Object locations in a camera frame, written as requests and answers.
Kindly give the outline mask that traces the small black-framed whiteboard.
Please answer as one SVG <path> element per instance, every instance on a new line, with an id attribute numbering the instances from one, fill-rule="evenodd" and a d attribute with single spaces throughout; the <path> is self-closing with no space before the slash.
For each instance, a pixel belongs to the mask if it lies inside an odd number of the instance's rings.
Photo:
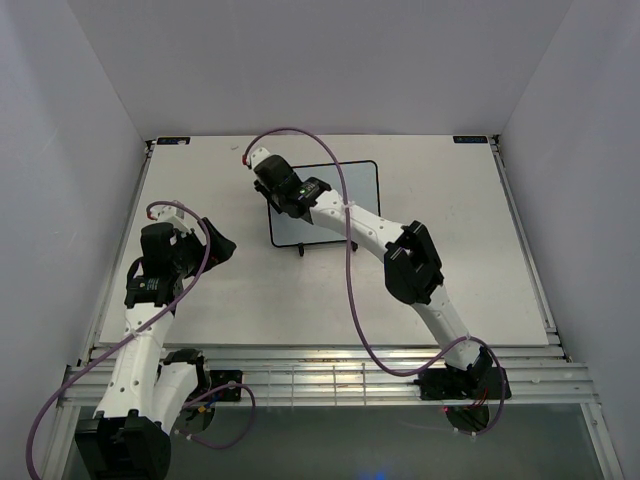
<path id="1" fill-rule="evenodd" d="M 351 204 L 380 216 L 380 192 L 378 166 L 373 160 L 359 160 L 341 164 Z M 294 166 L 294 172 L 307 183 L 315 178 L 331 187 L 327 199 L 320 199 L 319 206 L 327 208 L 320 222 L 327 223 L 334 217 L 344 219 L 342 184 L 333 162 Z M 268 207 L 269 235 L 276 248 L 307 247 L 309 245 L 344 243 L 346 238 L 332 228 L 311 224 L 306 219 L 294 219 L 287 213 L 278 214 L 273 206 Z"/>

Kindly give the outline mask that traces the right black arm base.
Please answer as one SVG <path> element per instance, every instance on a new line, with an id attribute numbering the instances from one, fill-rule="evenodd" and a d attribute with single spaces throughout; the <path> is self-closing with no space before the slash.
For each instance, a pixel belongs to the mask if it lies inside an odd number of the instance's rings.
<path id="1" fill-rule="evenodd" d="M 506 371 L 485 347 L 473 365 L 460 370 L 446 365 L 427 369 L 413 381 L 422 400 L 501 400 L 512 397 Z"/>

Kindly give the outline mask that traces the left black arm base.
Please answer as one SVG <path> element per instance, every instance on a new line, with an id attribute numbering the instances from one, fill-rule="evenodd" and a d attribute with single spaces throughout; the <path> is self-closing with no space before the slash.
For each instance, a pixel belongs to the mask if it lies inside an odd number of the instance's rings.
<path id="1" fill-rule="evenodd" d="M 208 389 L 212 390 L 224 385 L 228 385 L 228 388 L 220 389 L 214 394 L 208 395 L 204 402 L 239 402 L 242 396 L 242 389 L 235 387 L 235 384 L 242 383 L 243 376 L 244 374 L 241 370 L 210 370 Z"/>

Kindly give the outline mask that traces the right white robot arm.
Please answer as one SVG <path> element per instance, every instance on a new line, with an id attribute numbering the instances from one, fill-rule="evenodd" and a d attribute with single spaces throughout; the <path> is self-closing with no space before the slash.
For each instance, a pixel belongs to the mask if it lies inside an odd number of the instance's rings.
<path id="1" fill-rule="evenodd" d="M 410 306 L 445 351 L 445 385 L 474 397 L 488 384 L 493 361 L 486 348 L 471 339 L 444 286 L 442 262 L 426 226 L 402 225 L 347 202 L 328 183 L 301 180 L 281 156 L 259 148 L 244 163 L 254 186 L 279 214 L 341 234 L 383 264 L 387 291 Z"/>

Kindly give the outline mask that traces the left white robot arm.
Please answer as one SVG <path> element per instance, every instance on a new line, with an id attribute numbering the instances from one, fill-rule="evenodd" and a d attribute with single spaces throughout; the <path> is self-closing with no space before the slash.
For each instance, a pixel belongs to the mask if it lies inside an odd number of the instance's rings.
<path id="1" fill-rule="evenodd" d="M 106 392 L 92 418 L 78 422 L 75 442 L 93 479 L 163 479 L 171 460 L 170 430 L 190 399 L 205 397 L 212 376 L 197 349 L 164 354 L 186 279 L 229 260 L 236 245 L 202 218 L 200 242 L 174 213 L 162 213 L 140 234 L 130 265 L 124 335 Z"/>

